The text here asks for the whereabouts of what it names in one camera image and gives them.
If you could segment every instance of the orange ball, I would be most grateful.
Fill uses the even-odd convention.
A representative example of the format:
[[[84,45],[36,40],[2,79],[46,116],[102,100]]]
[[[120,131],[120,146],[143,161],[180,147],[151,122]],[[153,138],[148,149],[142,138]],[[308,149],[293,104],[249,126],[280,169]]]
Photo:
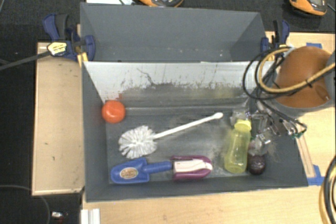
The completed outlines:
[[[125,117],[125,106],[115,100],[107,101],[101,109],[103,119],[109,123],[121,122]]]

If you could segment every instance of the white brush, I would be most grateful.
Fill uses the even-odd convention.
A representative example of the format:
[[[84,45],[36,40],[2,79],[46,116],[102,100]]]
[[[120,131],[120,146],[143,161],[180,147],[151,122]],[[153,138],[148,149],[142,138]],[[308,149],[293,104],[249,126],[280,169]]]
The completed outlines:
[[[155,134],[150,128],[148,128],[148,126],[143,125],[129,130],[121,135],[119,138],[119,151],[122,151],[122,155],[126,155],[126,158],[139,158],[141,156],[151,154],[156,150],[156,142],[154,142],[155,139],[185,130],[204,122],[220,119],[222,117],[223,113],[217,112],[212,116],[193,121],[158,134]]]

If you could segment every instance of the brush handle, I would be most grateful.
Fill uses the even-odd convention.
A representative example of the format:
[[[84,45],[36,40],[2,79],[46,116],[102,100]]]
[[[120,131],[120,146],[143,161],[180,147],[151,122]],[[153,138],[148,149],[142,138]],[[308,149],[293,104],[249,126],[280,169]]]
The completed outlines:
[[[158,133],[158,134],[154,135],[153,140],[164,137],[164,136],[169,135],[169,134],[173,134],[173,133],[188,129],[190,127],[197,126],[197,125],[202,124],[204,122],[208,122],[208,121],[212,121],[212,120],[218,120],[218,119],[221,119],[222,117],[223,117],[223,113],[222,112],[217,112],[217,113],[213,114],[212,116],[209,116],[209,117],[197,120],[197,121],[193,121],[193,122],[178,126],[176,128],[172,128],[172,129],[164,131],[162,133]]]
[[[154,174],[159,172],[164,172],[173,169],[173,165],[170,161],[147,164],[142,168],[142,171],[147,174]]]

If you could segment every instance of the bottle cap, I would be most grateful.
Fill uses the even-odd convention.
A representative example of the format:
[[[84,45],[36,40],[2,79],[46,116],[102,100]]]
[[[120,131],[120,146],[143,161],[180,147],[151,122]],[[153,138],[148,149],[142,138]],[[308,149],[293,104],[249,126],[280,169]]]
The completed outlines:
[[[252,129],[251,121],[238,119],[235,124],[235,129],[241,132],[249,132]]]

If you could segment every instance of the blue tape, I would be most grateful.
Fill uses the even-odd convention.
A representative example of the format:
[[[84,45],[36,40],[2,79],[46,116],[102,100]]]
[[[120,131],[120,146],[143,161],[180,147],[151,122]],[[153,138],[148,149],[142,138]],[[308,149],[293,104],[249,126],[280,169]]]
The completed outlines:
[[[313,164],[313,167],[314,167],[316,177],[308,177],[307,178],[308,185],[309,186],[321,186],[324,181],[324,176],[321,176],[319,166]]]
[[[322,49],[322,44],[320,44],[320,43],[310,43],[310,42],[307,42],[306,46],[307,47],[317,47],[319,49]]]

